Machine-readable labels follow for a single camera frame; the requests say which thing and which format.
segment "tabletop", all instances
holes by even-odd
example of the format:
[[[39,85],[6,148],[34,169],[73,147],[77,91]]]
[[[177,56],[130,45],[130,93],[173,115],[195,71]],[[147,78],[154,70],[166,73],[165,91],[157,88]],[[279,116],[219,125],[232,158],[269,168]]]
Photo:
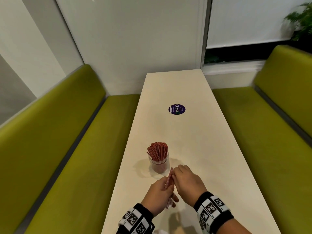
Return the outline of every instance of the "tabletop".
[[[183,113],[170,113],[176,104]],[[146,75],[102,234],[116,233],[125,212],[168,175],[150,168],[146,151],[153,142],[167,143],[170,166],[188,165],[251,233],[280,233],[205,76],[184,70]],[[169,234],[201,234],[195,210],[181,198],[153,223]]]

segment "green bench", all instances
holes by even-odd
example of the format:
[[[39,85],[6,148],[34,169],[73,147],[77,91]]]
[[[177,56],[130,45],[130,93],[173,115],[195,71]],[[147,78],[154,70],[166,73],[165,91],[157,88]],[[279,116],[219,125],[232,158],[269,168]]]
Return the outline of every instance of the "green bench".
[[[254,83],[312,136],[312,55],[277,46]],[[213,94],[281,233],[311,234],[312,148],[252,87]]]
[[[105,94],[84,65],[0,128],[1,234],[101,233],[139,101]]]

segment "wristband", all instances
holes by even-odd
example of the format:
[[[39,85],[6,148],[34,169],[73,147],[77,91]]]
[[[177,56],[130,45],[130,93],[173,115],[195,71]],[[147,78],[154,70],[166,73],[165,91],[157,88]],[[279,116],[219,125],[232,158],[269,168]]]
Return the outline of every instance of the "wristband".
[[[233,219],[230,209],[210,192],[203,193],[194,205],[203,234],[216,234],[228,220]]]
[[[136,204],[129,209],[118,223],[119,234],[150,234],[155,226],[152,223],[153,214],[142,204]]]

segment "bench backrest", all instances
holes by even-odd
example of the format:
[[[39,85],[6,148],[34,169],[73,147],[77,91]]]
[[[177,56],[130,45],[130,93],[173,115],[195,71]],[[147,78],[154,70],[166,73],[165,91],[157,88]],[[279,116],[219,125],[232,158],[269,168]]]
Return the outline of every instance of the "bench backrest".
[[[257,85],[312,136],[312,55],[276,46],[255,78]]]
[[[0,128],[1,234],[21,223],[104,96],[84,65]]]

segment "bundle of straws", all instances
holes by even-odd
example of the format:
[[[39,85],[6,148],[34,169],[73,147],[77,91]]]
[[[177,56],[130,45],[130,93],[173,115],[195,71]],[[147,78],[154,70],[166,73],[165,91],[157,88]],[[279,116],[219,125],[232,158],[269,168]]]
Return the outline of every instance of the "bundle of straws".
[[[147,148],[147,151],[147,154],[153,161],[161,162],[167,157],[168,145],[162,142],[155,142]]]

